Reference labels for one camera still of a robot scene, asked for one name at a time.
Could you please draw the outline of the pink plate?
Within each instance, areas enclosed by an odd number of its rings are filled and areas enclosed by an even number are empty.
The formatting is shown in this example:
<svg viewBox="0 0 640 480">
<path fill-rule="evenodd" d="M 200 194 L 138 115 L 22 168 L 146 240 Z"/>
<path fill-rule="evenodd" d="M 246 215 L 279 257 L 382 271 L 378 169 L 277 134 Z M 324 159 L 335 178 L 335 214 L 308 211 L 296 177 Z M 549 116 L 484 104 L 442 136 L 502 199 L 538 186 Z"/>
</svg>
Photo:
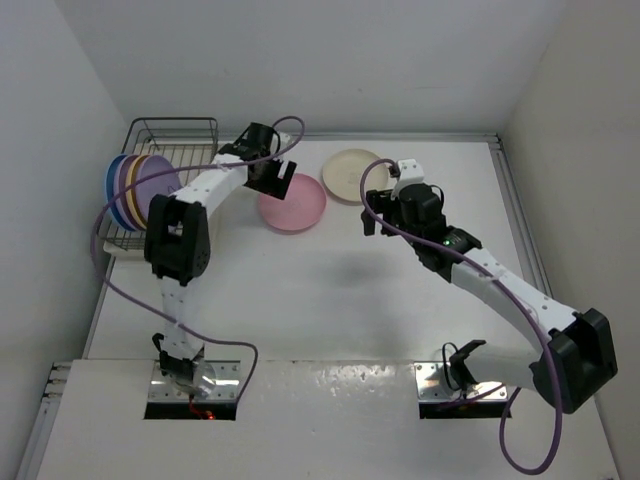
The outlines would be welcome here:
<svg viewBox="0 0 640 480">
<path fill-rule="evenodd" d="M 283 200 L 266 194 L 258 198 L 258 211 L 266 224 L 285 233 L 313 227 L 322 218 L 326 205 L 327 195 L 323 186 L 305 174 L 293 176 Z"/>
</svg>

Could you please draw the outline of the cream plate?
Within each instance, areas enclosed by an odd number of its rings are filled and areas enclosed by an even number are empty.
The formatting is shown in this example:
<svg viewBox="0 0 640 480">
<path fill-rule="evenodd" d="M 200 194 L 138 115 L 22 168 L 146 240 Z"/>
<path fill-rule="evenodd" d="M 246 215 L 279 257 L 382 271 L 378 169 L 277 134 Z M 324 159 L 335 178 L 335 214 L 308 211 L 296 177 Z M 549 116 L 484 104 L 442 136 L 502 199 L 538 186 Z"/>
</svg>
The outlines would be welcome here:
<svg viewBox="0 0 640 480">
<path fill-rule="evenodd" d="M 365 169 L 379 156 L 364 149 L 346 149 L 332 155 L 322 167 L 322 180 L 328 191 L 350 204 L 360 200 L 360 181 Z"/>
</svg>

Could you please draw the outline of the orange plate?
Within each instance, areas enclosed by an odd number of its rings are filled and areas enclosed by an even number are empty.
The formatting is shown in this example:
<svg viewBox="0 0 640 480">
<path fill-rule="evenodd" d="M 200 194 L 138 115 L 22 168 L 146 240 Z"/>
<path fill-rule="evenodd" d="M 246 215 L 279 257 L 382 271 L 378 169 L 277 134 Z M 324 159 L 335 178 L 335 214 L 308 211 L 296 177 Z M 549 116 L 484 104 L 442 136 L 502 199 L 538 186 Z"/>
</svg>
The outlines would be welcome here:
<svg viewBox="0 0 640 480">
<path fill-rule="evenodd" d="M 141 165 L 144 163 L 144 161 L 148 157 L 149 157 L 149 154 L 138 155 L 133 160 L 131 166 L 127 170 L 127 177 L 126 177 L 126 183 L 125 183 L 125 185 L 129 187 L 129 190 L 126 192 L 127 205 L 140 231 L 144 231 L 146 229 L 146 220 L 144 219 L 141 213 L 141 210 L 138 206 L 137 194 L 136 194 L 135 188 L 133 187 L 133 184 L 137 180 L 138 170 L 140 169 Z"/>
</svg>

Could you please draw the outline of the blue plate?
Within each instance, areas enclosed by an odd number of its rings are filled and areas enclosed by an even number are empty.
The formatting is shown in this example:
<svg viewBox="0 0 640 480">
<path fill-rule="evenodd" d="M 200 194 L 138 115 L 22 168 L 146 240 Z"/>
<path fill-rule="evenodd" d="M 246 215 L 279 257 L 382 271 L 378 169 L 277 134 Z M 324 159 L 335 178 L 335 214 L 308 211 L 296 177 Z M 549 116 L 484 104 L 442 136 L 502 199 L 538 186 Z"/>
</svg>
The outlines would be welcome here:
<svg viewBox="0 0 640 480">
<path fill-rule="evenodd" d="M 120 165 L 120 162 L 125 158 L 126 158 L 125 154 L 117 155 L 116 157 L 113 158 L 109 166 L 106 168 L 105 176 L 104 176 L 104 193 L 105 193 L 106 203 L 108 203 L 113 198 L 115 172 L 117 167 Z M 118 209 L 114 205 L 109 207 L 108 213 L 113 222 L 115 222 L 119 227 L 128 231 L 128 225 L 125 223 Z"/>
</svg>

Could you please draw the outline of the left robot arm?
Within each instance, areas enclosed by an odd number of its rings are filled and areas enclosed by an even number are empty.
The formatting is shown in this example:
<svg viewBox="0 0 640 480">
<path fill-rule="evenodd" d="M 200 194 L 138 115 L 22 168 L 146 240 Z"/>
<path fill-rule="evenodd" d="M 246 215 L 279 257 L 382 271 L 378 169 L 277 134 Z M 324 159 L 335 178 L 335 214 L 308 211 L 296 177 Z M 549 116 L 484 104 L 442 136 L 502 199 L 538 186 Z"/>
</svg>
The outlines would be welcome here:
<svg viewBox="0 0 640 480">
<path fill-rule="evenodd" d="M 150 202 L 144 258 L 160 281 L 163 314 L 171 318 L 153 341 L 161 372 L 195 395 L 215 385 L 214 370 L 203 360 L 205 341 L 187 319 L 187 303 L 211 260 L 210 219 L 240 187 L 284 199 L 296 169 L 281 157 L 290 144 L 290 135 L 252 122 L 186 186 Z"/>
</svg>

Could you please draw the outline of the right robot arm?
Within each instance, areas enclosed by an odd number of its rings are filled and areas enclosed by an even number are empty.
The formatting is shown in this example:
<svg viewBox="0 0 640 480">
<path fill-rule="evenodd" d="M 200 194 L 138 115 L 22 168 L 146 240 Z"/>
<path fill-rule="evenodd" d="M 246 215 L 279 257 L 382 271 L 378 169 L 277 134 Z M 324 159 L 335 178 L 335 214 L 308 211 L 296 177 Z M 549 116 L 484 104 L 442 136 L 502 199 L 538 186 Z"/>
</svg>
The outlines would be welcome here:
<svg viewBox="0 0 640 480">
<path fill-rule="evenodd" d="M 363 190 L 361 197 L 365 235 L 402 236 L 424 267 L 481 300 L 529 342 L 509 356 L 484 340 L 469 341 L 449 360 L 448 377 L 457 388 L 503 381 L 572 414 L 617 375 L 606 316 L 563 305 L 519 278 L 476 237 L 448 224 L 430 186 L 412 184 L 399 194 Z"/>
</svg>

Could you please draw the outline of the beige drip tray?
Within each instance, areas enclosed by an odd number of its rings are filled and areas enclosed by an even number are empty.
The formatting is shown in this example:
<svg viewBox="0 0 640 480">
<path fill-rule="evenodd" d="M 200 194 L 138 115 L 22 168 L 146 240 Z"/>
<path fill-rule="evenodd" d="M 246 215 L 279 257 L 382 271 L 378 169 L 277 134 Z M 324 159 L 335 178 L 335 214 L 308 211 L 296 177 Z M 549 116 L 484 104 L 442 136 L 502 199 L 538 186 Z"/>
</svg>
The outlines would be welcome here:
<svg viewBox="0 0 640 480">
<path fill-rule="evenodd" d="M 217 146 L 211 140 L 178 139 L 152 140 L 137 143 L 133 154 L 159 154 L 167 158 L 174 168 L 206 165 L 215 156 Z M 143 258 L 145 234 L 128 232 L 112 220 L 108 220 L 101 229 L 104 240 L 103 249 L 113 256 Z"/>
</svg>

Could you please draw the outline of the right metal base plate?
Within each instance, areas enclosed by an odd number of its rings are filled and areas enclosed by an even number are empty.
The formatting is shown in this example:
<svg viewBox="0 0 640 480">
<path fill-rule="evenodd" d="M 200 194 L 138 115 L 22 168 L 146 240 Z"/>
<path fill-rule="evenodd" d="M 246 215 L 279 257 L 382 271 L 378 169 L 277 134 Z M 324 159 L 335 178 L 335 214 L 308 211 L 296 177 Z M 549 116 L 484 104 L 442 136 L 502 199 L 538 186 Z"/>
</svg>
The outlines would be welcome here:
<svg viewBox="0 0 640 480">
<path fill-rule="evenodd" d="M 446 383 L 442 361 L 415 362 L 414 377 L 418 400 L 421 403 L 439 404 L 462 400 L 471 402 L 506 401 L 508 390 L 500 382 L 489 381 L 472 385 L 467 390 L 454 390 L 453 380 Z"/>
</svg>

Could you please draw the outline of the metal base plate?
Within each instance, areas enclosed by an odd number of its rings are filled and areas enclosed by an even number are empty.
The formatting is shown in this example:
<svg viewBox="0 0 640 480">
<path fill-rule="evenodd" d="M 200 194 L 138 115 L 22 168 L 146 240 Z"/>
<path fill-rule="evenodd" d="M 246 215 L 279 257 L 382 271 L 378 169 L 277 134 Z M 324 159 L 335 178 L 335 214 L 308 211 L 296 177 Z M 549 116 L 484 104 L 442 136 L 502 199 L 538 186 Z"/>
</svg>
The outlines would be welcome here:
<svg viewBox="0 0 640 480">
<path fill-rule="evenodd" d="M 233 403 L 239 393 L 240 362 L 203 360 L 196 365 L 193 378 L 164 373 L 156 361 L 147 400 L 150 403 Z"/>
<path fill-rule="evenodd" d="M 414 377 L 418 400 L 421 403 L 439 404 L 462 400 L 471 402 L 506 401 L 508 390 L 500 382 L 489 381 L 472 385 L 467 390 L 454 390 L 453 380 L 446 383 L 442 361 L 415 362 Z"/>
</svg>

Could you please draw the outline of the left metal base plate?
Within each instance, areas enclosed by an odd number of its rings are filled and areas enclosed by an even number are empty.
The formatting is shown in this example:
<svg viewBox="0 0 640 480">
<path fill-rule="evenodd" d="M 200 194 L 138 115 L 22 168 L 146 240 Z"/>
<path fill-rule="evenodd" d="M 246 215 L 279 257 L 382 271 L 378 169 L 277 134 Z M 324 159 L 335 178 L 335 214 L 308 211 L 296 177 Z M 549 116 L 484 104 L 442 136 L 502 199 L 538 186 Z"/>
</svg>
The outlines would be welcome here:
<svg viewBox="0 0 640 480">
<path fill-rule="evenodd" d="M 233 403 L 239 393 L 240 362 L 203 360 L 196 365 L 193 378 L 164 373 L 156 361 L 147 400 L 150 403 Z"/>
</svg>

